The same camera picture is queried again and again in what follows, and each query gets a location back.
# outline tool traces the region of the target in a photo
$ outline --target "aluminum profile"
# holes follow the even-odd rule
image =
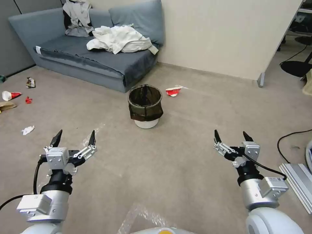
[[[312,214],[312,174],[303,164],[283,163],[279,166],[287,176],[287,182],[292,187],[306,211]]]

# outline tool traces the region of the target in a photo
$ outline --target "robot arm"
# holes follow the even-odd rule
[[[291,218],[274,209],[279,206],[278,198],[288,190],[288,186],[283,178],[263,177],[257,170],[255,162],[260,146],[245,132],[245,141],[241,147],[229,147],[222,143],[217,130],[214,134],[214,148],[230,160],[238,172],[237,182],[242,188],[244,205],[250,211],[246,219],[247,233],[303,234],[302,229]]]
[[[53,137],[49,146],[44,147],[45,155],[40,155],[38,165],[46,162],[49,167],[50,181],[37,194],[36,181],[38,169],[34,179],[34,194],[24,195],[17,210],[26,215],[27,221],[35,225],[27,228],[23,234],[60,234],[62,222],[68,211],[68,198],[72,193],[72,176],[77,167],[86,162],[97,152],[95,146],[95,132],[93,131],[89,145],[82,150],[68,150],[58,147],[62,130]]]

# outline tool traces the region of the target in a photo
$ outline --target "black cord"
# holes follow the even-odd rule
[[[291,56],[289,59],[283,61],[280,63],[280,65],[282,65],[284,62],[287,62],[288,60],[292,59],[293,57],[297,56],[298,54],[300,54],[301,52],[303,52],[306,48],[308,47],[308,45],[305,46],[305,48],[303,50],[300,50],[297,54]]]
[[[0,210],[6,205],[8,204],[9,202],[15,200],[15,199],[18,199],[18,198],[22,198],[23,196],[25,196],[27,194],[23,194],[23,195],[18,195],[18,196],[15,196],[15,197],[12,197],[11,199],[7,200],[5,203],[3,203],[1,206],[0,206]]]
[[[276,171],[276,170],[274,170],[274,169],[268,168],[268,167],[266,167],[266,166],[264,166],[264,165],[258,163],[257,161],[253,160],[251,157],[247,156],[246,154],[245,154],[245,157],[246,157],[247,159],[249,159],[250,161],[252,161],[254,164],[258,165],[259,167],[262,167],[263,169],[266,169],[266,170],[268,170],[268,171],[271,171],[271,172],[274,172],[274,173],[276,173],[276,174],[279,174],[279,175],[283,176],[283,177],[284,177],[283,180],[286,180],[286,179],[287,179],[287,176],[286,176],[284,173],[281,173],[281,172]]]
[[[33,185],[32,186],[33,186],[33,193],[34,194],[38,194],[37,193],[37,179],[38,179],[39,167],[40,167],[41,164],[42,164],[42,162],[39,160],[38,164],[36,166],[35,175],[33,177]]]
[[[19,10],[20,14],[23,14],[23,13],[21,12],[21,10],[20,10],[19,6],[17,5],[16,1],[15,1],[15,0],[13,0],[13,2],[15,3],[15,5],[16,5],[17,9]]]
[[[277,141],[277,150],[279,151],[279,154],[282,156],[282,158],[283,159],[285,159],[285,161],[287,162],[287,163],[290,163],[290,161],[288,161],[286,158],[285,158],[285,156],[282,154],[282,152],[280,151],[280,141],[282,140],[282,139],[284,139],[285,137],[288,137],[288,136],[291,136],[291,135],[293,135],[293,134],[297,134],[297,133],[305,133],[305,132],[310,132],[310,131],[312,131],[312,129],[309,129],[309,130],[306,130],[306,131],[301,131],[301,132],[293,132],[293,133],[290,133],[290,134],[287,134],[287,135],[285,135],[285,136],[282,136],[278,141]]]

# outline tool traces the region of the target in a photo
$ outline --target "white cloth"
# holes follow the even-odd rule
[[[82,0],[74,0],[71,2],[66,0],[63,6],[63,10],[71,18],[71,24],[69,28],[65,31],[66,35],[70,36],[83,36],[88,37],[89,32],[93,31],[94,28],[88,26],[90,21],[89,9],[91,4]]]
[[[114,26],[112,28],[101,26],[93,32],[94,39],[87,43],[87,49],[105,49],[117,54],[118,52],[131,53],[138,50],[149,49],[154,55],[158,49],[152,45],[149,38],[130,26]]]

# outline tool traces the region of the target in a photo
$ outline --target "white wall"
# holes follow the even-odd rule
[[[109,9],[146,0],[89,0]],[[162,0],[159,61],[256,80],[270,63],[301,0]]]

